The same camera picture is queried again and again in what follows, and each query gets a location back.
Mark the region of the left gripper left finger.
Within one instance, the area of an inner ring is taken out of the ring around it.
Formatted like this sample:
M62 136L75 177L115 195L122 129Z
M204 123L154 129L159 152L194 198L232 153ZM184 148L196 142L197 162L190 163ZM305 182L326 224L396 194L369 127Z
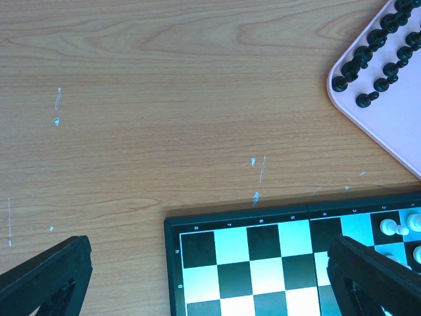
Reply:
M2 315L79 315L93 267L87 236L72 236L1 275Z

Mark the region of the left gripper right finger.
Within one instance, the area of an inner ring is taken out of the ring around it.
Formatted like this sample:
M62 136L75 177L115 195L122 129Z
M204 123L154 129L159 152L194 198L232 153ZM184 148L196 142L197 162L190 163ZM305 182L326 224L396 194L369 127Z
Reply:
M328 250L327 273L342 315L419 315L420 275L348 236Z

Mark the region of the white pawn chess piece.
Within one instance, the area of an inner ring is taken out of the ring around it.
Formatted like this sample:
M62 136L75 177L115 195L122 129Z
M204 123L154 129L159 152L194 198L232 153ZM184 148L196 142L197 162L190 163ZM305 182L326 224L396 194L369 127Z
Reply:
M397 224L392 219L382 220L380 223L380 230L383 234L387 236L392 236L394 234L406 236L410 232L410 230L407 227Z

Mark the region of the white knight chess piece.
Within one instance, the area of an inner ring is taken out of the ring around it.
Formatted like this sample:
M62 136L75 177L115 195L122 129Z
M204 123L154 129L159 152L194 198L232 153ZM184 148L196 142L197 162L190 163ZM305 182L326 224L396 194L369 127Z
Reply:
M416 246L412 252L414 260L421 264L421 246Z

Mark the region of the white rook chess piece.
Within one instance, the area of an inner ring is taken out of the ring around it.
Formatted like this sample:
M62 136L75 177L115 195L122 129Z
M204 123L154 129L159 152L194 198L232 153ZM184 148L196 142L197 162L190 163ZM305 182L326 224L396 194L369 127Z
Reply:
M421 214L410 214L407 218L407 225L411 230L421 232Z

